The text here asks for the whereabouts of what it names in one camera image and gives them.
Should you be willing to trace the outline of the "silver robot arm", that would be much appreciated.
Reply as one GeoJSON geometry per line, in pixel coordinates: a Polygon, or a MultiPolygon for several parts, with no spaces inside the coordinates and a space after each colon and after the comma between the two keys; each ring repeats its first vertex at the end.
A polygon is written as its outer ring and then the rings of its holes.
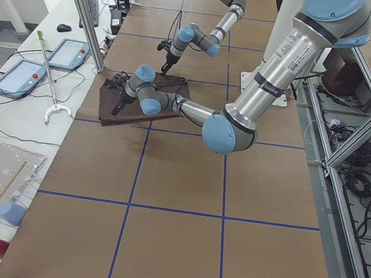
{"type": "Polygon", "coordinates": [[[247,0],[219,0],[229,8],[221,21],[213,28],[211,33],[205,34],[197,23],[190,23],[181,26],[172,41],[162,41],[158,45],[158,50],[167,52],[166,62],[163,64],[161,72],[166,74],[173,65],[178,63],[187,46],[196,45],[210,57],[215,57],[220,51],[222,40],[230,32],[231,28],[243,18],[247,0]]]}
{"type": "Polygon", "coordinates": [[[326,48],[365,45],[370,38],[371,0],[302,0],[292,28],[275,52],[255,69],[248,86],[222,110],[203,107],[179,94],[157,90],[155,70],[142,65],[122,88],[113,109],[138,101],[147,116],[172,109],[202,127],[214,153],[243,151],[256,141],[256,123],[288,85],[326,48]]]}

